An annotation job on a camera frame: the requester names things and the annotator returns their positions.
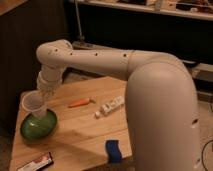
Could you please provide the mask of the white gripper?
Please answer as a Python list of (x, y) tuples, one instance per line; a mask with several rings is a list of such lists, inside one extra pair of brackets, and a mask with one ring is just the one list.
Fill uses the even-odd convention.
[(37, 89), (43, 97), (51, 97), (61, 86), (63, 72), (63, 69), (41, 69), (37, 77)]

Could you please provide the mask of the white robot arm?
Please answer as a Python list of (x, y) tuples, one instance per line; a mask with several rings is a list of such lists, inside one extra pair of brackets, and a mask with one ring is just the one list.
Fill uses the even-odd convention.
[(126, 82), (125, 112), (136, 171), (201, 171), (198, 98), (193, 79), (176, 56), (153, 51), (75, 50), (67, 40), (36, 50), (42, 64), (37, 87), (57, 89), (73, 67)]

